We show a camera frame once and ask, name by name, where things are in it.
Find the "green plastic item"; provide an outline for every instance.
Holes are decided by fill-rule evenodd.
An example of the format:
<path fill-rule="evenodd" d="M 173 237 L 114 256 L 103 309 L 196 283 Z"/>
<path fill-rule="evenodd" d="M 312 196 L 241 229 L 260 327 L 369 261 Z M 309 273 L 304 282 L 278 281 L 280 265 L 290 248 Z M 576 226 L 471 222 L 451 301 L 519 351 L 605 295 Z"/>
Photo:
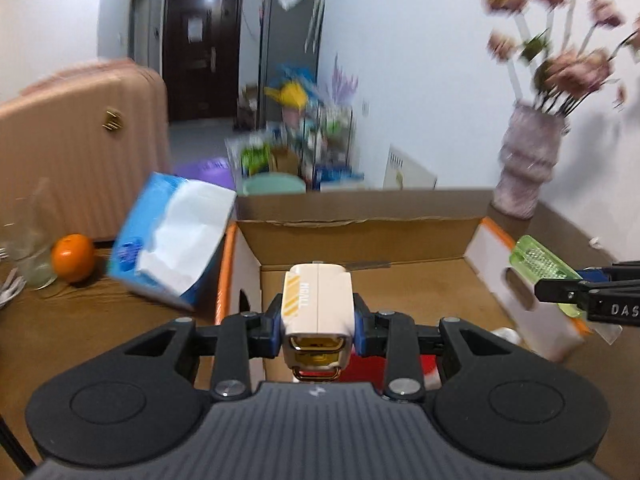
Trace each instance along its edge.
<path fill-rule="evenodd" d="M 302 179 L 288 173 L 260 173 L 242 184 L 245 195 L 280 195 L 306 193 Z"/>
<path fill-rule="evenodd" d="M 269 167 L 271 147 L 268 144 L 247 146 L 240 155 L 243 176 L 252 176 Z"/>
<path fill-rule="evenodd" d="M 518 240 L 509 257 L 509 263 L 534 285 L 542 278 L 580 279 L 580 274 L 529 235 Z M 582 315 L 582 311 L 574 304 L 558 303 L 558 307 L 569 317 Z"/>

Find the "white tissue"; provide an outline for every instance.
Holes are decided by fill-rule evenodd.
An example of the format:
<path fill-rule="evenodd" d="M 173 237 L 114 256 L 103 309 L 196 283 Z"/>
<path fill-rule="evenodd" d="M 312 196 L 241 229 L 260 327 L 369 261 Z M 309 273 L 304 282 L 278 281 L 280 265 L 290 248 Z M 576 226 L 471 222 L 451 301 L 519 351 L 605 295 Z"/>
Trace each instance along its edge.
<path fill-rule="evenodd" d="M 206 270 L 225 233 L 235 192 L 188 180 L 171 197 L 150 244 L 138 255 L 136 270 L 176 296 L 189 290 Z"/>

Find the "doorway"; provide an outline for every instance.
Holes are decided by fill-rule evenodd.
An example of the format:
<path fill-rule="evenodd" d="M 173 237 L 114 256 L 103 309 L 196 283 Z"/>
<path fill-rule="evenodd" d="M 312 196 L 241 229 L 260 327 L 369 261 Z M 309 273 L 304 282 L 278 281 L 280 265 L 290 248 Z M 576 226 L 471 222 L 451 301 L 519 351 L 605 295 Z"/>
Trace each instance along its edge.
<path fill-rule="evenodd" d="M 151 0 L 131 0 L 127 55 L 138 65 L 149 66 Z"/>
<path fill-rule="evenodd" d="M 241 12 L 242 0 L 165 0 L 162 77 L 170 121 L 236 115 Z"/>

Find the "yellow item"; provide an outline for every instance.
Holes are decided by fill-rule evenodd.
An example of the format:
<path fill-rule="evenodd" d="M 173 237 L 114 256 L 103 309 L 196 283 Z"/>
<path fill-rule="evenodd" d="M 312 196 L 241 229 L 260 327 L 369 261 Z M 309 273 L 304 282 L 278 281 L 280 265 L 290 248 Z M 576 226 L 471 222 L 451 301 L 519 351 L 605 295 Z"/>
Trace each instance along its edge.
<path fill-rule="evenodd" d="M 302 88 L 300 83 L 295 81 L 285 83 L 280 90 L 265 88 L 264 93 L 282 106 L 295 108 L 296 110 L 305 108 L 306 102 L 308 101 L 305 89 Z"/>

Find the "purple bag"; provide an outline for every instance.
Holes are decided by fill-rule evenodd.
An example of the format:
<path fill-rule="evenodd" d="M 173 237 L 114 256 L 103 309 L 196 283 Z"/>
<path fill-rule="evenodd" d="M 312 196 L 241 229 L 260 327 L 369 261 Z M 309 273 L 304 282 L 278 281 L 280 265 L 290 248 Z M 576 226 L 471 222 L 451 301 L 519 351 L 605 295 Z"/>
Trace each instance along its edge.
<path fill-rule="evenodd" d="M 231 173 L 229 161 L 224 157 L 205 158 L 197 162 L 184 164 L 176 168 L 175 174 L 183 178 L 202 180 L 203 182 L 216 184 L 216 186 L 236 190 L 236 183 Z"/>

